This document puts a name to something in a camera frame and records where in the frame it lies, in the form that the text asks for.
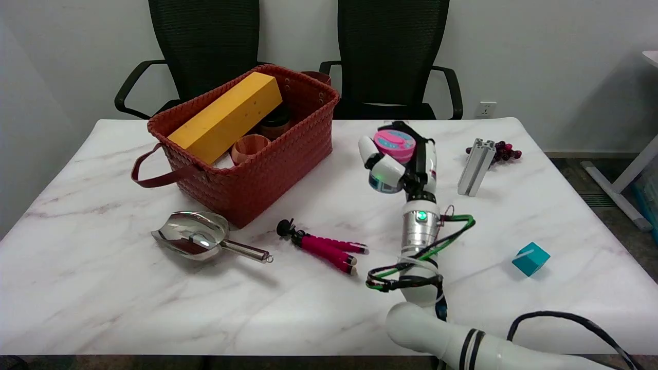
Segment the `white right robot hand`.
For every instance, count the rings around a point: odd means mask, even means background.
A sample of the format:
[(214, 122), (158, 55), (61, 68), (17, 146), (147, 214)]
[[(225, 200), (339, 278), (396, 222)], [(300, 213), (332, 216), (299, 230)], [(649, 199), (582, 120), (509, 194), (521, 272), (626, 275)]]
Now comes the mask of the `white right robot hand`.
[(406, 120), (386, 121), (374, 136), (360, 137), (359, 154), (374, 190), (403, 191), (407, 201), (436, 202), (435, 141), (421, 136)]

